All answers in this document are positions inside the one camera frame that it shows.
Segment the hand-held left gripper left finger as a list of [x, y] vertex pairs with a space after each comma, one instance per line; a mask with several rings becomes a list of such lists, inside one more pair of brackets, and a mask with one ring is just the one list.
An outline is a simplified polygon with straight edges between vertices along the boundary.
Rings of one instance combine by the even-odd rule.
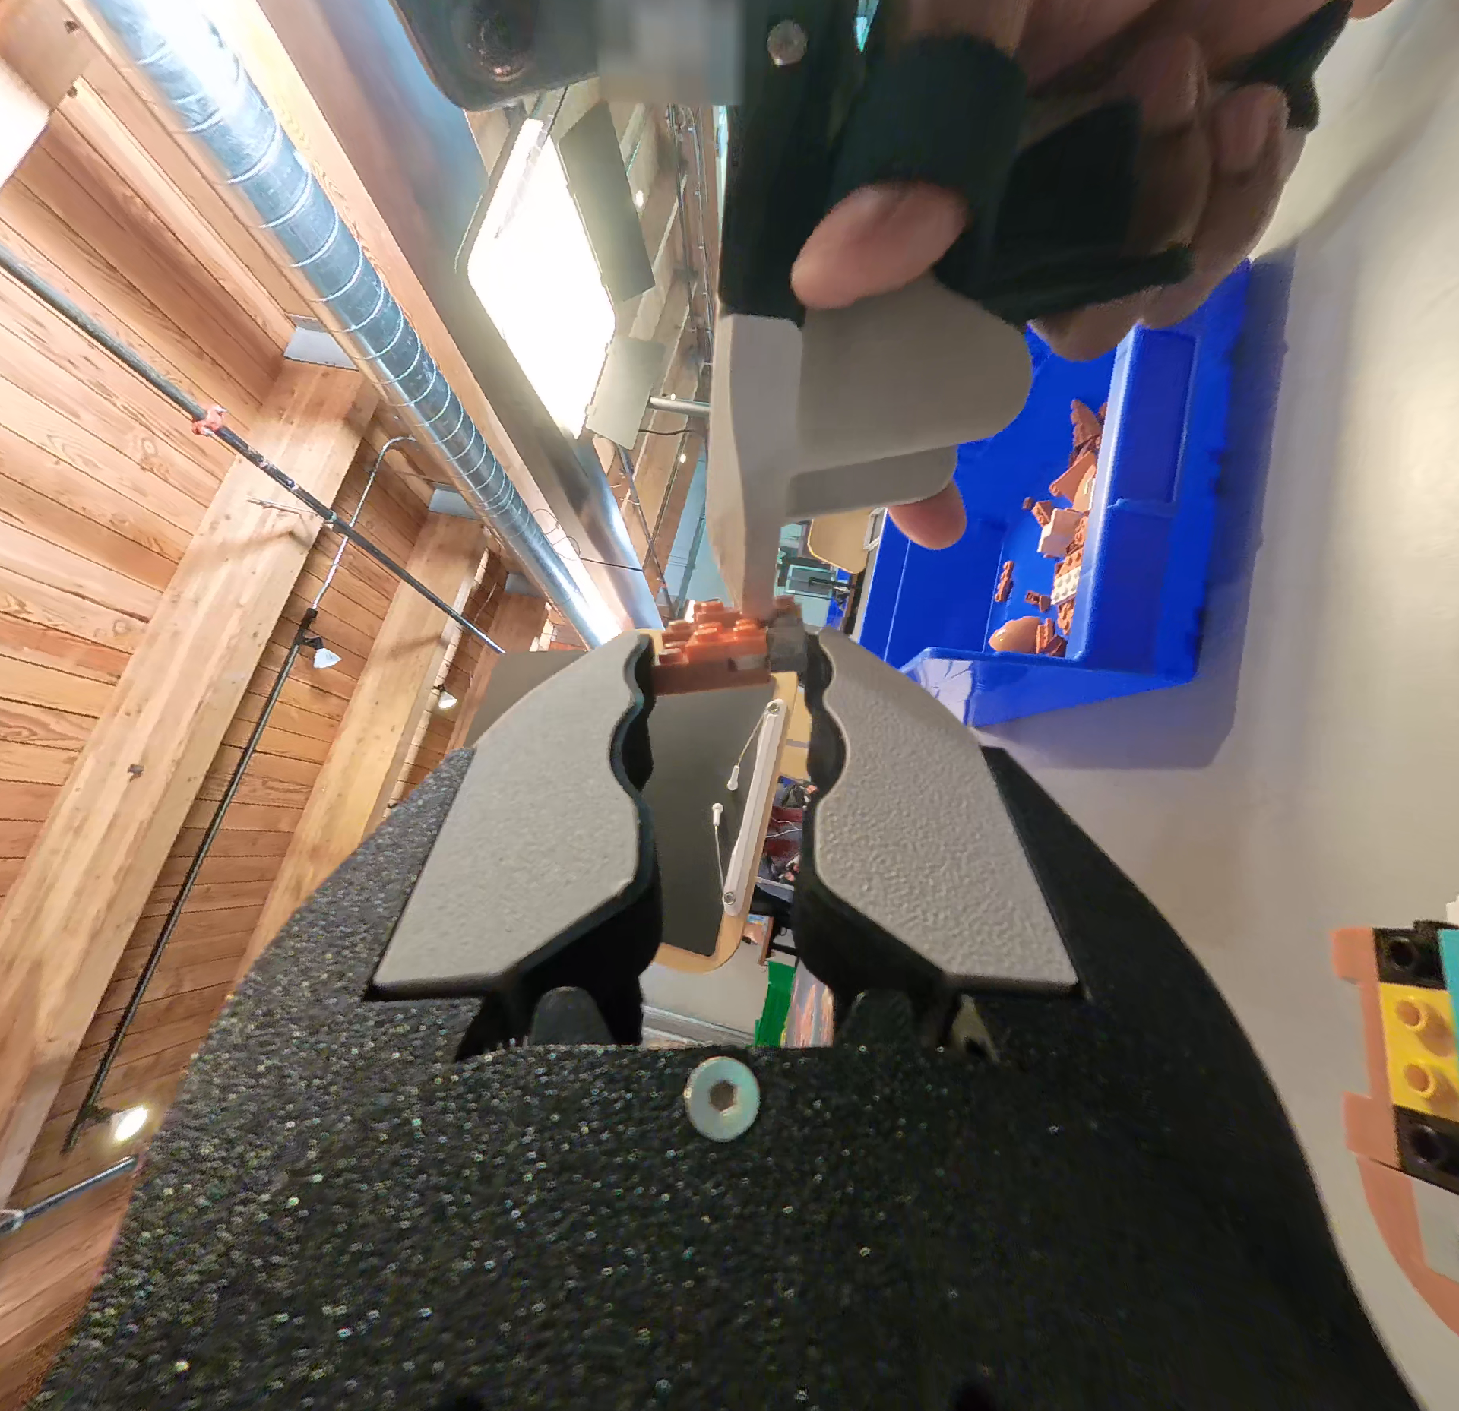
[[381, 1002], [475, 1000], [463, 1051], [572, 1002], [589, 1042], [641, 1046], [663, 940], [649, 782], [653, 644], [626, 632], [483, 730], [371, 980]]

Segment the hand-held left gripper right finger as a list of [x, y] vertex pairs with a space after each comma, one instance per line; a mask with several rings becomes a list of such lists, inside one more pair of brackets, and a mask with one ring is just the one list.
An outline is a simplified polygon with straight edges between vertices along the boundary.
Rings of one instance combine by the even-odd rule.
[[809, 799], [794, 943], [849, 1034], [863, 997], [945, 1042], [965, 997], [1079, 982], [975, 733], [853, 639], [807, 642]]

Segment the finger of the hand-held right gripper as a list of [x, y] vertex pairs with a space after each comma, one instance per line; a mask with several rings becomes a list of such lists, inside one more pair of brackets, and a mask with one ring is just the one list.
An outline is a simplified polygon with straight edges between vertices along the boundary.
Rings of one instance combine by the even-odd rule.
[[873, 296], [800, 323], [720, 311], [715, 562], [730, 604], [775, 609], [784, 526], [918, 503], [1030, 392], [1022, 330], [962, 296]]

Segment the pile of brown toy bricks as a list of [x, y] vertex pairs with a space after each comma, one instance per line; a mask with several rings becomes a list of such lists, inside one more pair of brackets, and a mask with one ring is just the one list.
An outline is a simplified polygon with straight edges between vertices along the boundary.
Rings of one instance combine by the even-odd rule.
[[1025, 496], [1004, 542], [992, 592], [987, 649], [999, 656], [1062, 659], [1072, 641], [1084, 550], [1104, 436], [1106, 404], [1069, 407], [1064, 473]]

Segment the blue plastic bin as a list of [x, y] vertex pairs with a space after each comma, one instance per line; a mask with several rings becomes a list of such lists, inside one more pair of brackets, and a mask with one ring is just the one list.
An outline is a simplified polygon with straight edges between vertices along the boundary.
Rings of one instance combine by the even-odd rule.
[[[1227, 449], [1244, 263], [1171, 328], [1136, 328], [1113, 353], [1071, 364], [1025, 333], [1030, 395], [1009, 427], [960, 448], [965, 532], [926, 550], [886, 526], [856, 639], [972, 728], [994, 728], [1187, 684], [1197, 668]], [[1069, 407], [1106, 404], [1072, 641], [1062, 659], [987, 649], [1004, 542], [1022, 500], [1066, 469]]]

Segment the brown toy brick assembly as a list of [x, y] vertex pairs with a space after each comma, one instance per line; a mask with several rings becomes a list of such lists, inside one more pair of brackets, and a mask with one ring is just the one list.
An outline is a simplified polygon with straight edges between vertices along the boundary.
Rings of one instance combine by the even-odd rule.
[[653, 632], [649, 642], [648, 694], [654, 703], [800, 676], [809, 659], [809, 634], [792, 599], [775, 599], [767, 621], [720, 602], [696, 602], [688, 619]]

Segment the black chair with wooden rim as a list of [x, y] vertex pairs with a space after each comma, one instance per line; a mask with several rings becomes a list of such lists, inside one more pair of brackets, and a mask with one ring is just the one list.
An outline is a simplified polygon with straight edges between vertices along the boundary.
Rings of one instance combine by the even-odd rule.
[[738, 948], [797, 694], [797, 678], [775, 673], [654, 703], [644, 799], [663, 886], [656, 965], [703, 975]]

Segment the ceiling light panel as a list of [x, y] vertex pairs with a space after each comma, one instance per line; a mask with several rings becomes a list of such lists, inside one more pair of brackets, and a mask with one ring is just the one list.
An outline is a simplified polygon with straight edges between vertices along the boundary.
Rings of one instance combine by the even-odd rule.
[[466, 258], [485, 317], [569, 439], [586, 414], [616, 318], [555, 142], [523, 120]]

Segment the colourful toy brick model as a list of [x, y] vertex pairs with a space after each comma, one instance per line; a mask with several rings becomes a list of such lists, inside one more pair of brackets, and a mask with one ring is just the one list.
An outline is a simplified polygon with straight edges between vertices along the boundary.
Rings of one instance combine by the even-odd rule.
[[1365, 1089], [1343, 1133], [1376, 1232], [1457, 1329], [1457, 903], [1408, 928], [1343, 928], [1331, 968], [1356, 995]]

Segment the black wall rod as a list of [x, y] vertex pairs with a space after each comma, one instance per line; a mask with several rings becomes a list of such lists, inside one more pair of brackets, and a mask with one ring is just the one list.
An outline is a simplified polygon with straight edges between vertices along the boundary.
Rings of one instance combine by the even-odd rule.
[[243, 459], [248, 466], [262, 473], [273, 486], [298, 501], [307, 513], [322, 523], [324, 528], [337, 535], [342, 542], [347, 542], [350, 547], [356, 547], [362, 555], [386, 570], [396, 582], [401, 582], [408, 590], [426, 600], [450, 624], [456, 626], [463, 634], [476, 639], [476, 642], [480, 642], [488, 652], [495, 656], [505, 654], [497, 642], [490, 641], [483, 631], [465, 619], [456, 607], [433, 594], [424, 582], [414, 580], [404, 567], [398, 565], [384, 550], [367, 540], [354, 523], [344, 520], [330, 505], [324, 503], [315, 495], [310, 495], [292, 476], [265, 459], [265, 456], [251, 448], [241, 436], [235, 434], [228, 427], [221, 407], [198, 406], [171, 379], [149, 365], [131, 347], [120, 343], [109, 330], [100, 327], [92, 317], [84, 313], [82, 308], [75, 306], [67, 296], [63, 296], [60, 290], [25, 266], [10, 253], [8, 248], [1, 248], [1, 271], [48, 308], [58, 320], [80, 333], [90, 345], [107, 353], [115, 364], [122, 365], [137, 380], [146, 384], [152, 392], [186, 416], [194, 431], [218, 441], [230, 454]]

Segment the silver ventilation duct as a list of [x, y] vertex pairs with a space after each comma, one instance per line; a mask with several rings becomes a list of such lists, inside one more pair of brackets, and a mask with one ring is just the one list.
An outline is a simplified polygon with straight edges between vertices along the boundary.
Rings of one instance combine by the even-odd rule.
[[243, 63], [196, 0], [63, 0], [141, 78], [183, 145], [204, 157], [241, 217], [302, 285], [305, 301], [591, 647], [621, 626], [537, 523], [404, 308], [319, 184]]

